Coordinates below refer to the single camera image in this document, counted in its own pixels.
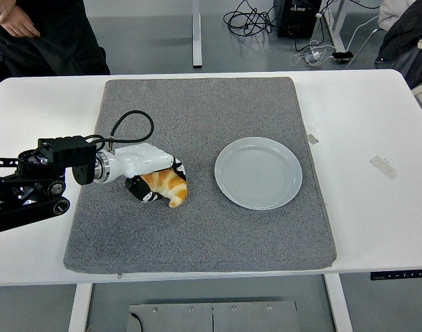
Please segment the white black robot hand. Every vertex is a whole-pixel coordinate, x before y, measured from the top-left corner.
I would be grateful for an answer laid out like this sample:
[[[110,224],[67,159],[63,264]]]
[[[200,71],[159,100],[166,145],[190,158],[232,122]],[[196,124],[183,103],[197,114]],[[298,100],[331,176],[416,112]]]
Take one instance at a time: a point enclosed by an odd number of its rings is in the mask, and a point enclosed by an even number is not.
[[[98,183],[110,183],[125,177],[125,187],[141,202],[161,198],[175,208],[187,198],[185,168],[182,162],[148,143],[130,145],[98,153]]]

